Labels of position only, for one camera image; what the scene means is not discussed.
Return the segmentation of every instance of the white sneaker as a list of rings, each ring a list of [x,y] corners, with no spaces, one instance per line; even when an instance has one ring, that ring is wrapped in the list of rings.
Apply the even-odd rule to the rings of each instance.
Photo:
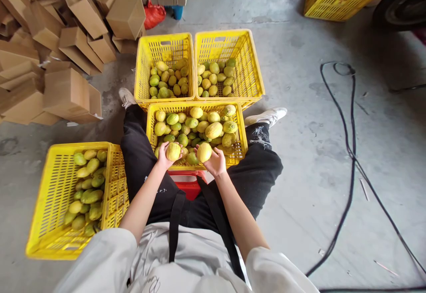
[[[126,88],[120,88],[118,91],[118,94],[120,95],[120,99],[123,102],[123,107],[127,109],[132,104],[136,104],[135,99],[133,98],[133,94]]]
[[[251,124],[258,122],[269,123],[269,127],[272,127],[277,121],[283,118],[287,114],[287,109],[282,107],[275,107],[259,115],[251,115],[244,119],[244,124],[248,127]]]

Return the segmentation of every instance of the knee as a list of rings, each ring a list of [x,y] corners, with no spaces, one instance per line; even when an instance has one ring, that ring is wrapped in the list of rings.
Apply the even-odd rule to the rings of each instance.
[[[283,164],[278,154],[272,150],[265,149],[263,145],[258,143],[248,148],[246,157],[255,158],[258,167],[260,166],[263,170],[273,172],[275,176],[280,175],[283,170]]]

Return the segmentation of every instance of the ripped jeans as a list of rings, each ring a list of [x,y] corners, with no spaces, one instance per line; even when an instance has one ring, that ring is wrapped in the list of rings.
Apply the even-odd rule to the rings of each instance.
[[[263,145],[265,149],[272,150],[271,141],[269,140],[269,124],[255,123],[245,129],[247,142],[249,145],[258,143]]]
[[[248,140],[247,154],[238,165],[228,169],[238,194],[254,218],[259,215],[276,178],[283,170],[281,159],[272,151],[268,129],[267,123],[248,126],[245,129]],[[121,149],[129,199],[132,201],[157,162],[146,136],[146,113],[138,105],[132,105],[126,110]],[[208,187],[220,198],[214,180]],[[170,221],[170,213],[178,191],[178,187],[166,173],[158,188],[147,224]],[[220,207],[224,210],[223,203],[220,203]],[[219,233],[202,192],[194,201],[185,202],[182,216],[180,224],[183,226]]]

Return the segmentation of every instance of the black apron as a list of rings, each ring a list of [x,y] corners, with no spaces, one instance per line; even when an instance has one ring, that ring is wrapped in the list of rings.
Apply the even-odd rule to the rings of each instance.
[[[219,234],[222,236],[223,243],[225,244],[225,247],[228,250],[228,254],[231,259],[232,269],[241,280],[245,281],[244,274],[240,265],[240,258],[238,257],[237,249],[234,244],[231,226],[229,225],[229,221],[226,217],[225,208],[219,205],[222,199],[218,199],[217,196],[208,188],[207,184],[200,177],[197,177],[197,180],[198,184],[201,187],[201,191],[207,201],[207,204],[209,205],[210,211],[212,212],[213,219],[217,225],[217,229],[219,230]],[[172,213],[170,215],[169,263],[174,262],[176,249],[178,248],[179,222],[181,220],[181,214],[185,199],[185,192],[179,190],[174,200]]]

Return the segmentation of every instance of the fabric frayed threads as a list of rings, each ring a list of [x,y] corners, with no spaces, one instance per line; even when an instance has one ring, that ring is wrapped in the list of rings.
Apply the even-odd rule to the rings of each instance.
[[[252,138],[249,143],[259,143],[263,145],[264,149],[272,150],[269,136],[263,132],[264,126],[258,126],[252,133]]]

